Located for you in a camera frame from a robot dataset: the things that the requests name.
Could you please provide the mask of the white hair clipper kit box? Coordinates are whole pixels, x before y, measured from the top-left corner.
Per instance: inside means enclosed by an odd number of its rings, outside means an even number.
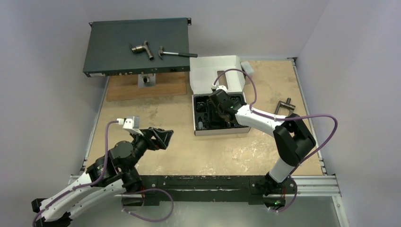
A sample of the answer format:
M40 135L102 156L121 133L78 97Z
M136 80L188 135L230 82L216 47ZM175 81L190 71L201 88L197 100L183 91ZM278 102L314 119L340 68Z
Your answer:
M190 86L193 95L210 94L219 74L227 69L241 69L236 55L198 57L190 59Z

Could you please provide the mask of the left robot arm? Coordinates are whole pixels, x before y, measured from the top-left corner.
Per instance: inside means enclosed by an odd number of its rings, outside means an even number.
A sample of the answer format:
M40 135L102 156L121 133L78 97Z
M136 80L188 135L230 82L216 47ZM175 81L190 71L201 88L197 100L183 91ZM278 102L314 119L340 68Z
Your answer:
M34 227L67 227L85 210L107 197L139 194L141 198L157 188L145 189L135 167L148 150L167 149L173 130L149 127L134 130L133 141L119 141L107 148L105 155L90 165L86 172L56 195L32 201L36 213Z

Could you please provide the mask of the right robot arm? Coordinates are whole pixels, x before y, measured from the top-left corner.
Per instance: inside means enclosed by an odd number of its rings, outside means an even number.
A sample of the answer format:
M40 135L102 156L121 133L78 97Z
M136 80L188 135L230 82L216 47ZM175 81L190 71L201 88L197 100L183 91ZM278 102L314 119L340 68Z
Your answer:
M279 158L265 176L265 185L270 192L283 188L285 179L316 145L308 127L297 114L285 117L251 110L250 105L232 100L222 89L215 89L209 99L226 122L248 126L274 138Z

